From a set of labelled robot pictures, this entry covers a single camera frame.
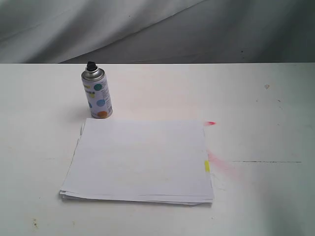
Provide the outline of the spray paint can with dots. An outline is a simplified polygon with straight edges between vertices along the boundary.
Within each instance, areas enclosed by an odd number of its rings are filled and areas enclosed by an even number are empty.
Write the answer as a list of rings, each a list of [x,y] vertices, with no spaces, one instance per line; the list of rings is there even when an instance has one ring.
[[[92,117],[105,119],[112,115],[113,108],[105,71],[89,61],[81,74],[81,80]]]

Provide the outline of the stack of white paper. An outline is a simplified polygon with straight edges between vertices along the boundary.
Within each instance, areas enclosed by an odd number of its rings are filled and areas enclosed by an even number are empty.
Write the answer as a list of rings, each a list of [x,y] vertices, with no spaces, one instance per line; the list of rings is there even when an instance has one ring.
[[[60,189],[66,199],[211,203],[200,121],[85,121]]]

